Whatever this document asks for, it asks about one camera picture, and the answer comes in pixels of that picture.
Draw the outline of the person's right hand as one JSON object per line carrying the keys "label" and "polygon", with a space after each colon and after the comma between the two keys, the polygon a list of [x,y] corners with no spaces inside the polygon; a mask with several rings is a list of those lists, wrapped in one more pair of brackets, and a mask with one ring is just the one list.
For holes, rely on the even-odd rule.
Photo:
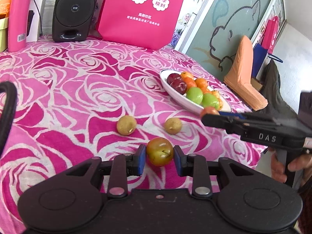
{"label": "person's right hand", "polygon": [[[287,180],[287,176],[285,175],[285,166],[277,160],[274,149],[268,147],[268,150],[273,153],[271,157],[271,177],[276,181],[285,183]],[[304,186],[311,177],[311,163],[311,154],[304,154],[288,164],[287,169],[291,172],[304,171],[300,186]]]}

